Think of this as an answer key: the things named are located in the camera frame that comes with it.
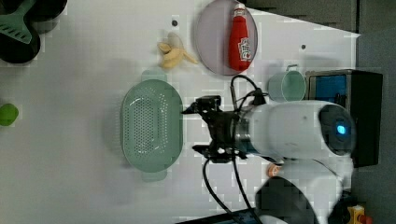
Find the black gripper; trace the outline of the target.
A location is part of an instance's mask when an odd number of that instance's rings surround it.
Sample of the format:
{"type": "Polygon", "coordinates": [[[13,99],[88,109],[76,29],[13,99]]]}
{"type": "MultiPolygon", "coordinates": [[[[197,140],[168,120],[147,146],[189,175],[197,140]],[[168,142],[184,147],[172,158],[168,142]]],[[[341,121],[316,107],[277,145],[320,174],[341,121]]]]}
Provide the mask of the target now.
{"type": "Polygon", "coordinates": [[[227,163],[234,157],[246,160],[247,153],[236,147],[233,137],[233,127],[239,117],[233,111],[222,111],[220,104],[219,95],[203,96],[182,111],[183,115],[199,114],[211,137],[208,145],[194,145],[192,149],[214,163],[227,163]]]}

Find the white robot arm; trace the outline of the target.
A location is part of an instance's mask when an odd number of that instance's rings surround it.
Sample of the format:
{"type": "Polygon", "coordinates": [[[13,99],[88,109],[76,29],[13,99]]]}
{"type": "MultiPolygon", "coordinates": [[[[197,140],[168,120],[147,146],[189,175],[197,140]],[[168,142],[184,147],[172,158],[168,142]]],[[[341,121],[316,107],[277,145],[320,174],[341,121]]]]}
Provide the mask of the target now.
{"type": "Polygon", "coordinates": [[[198,114],[211,137],[194,150],[213,163],[250,155],[279,166],[255,194],[249,211],[258,224],[329,224],[353,171],[355,121],[340,105],[326,101],[250,104],[233,111],[217,95],[184,109],[198,114]]]}

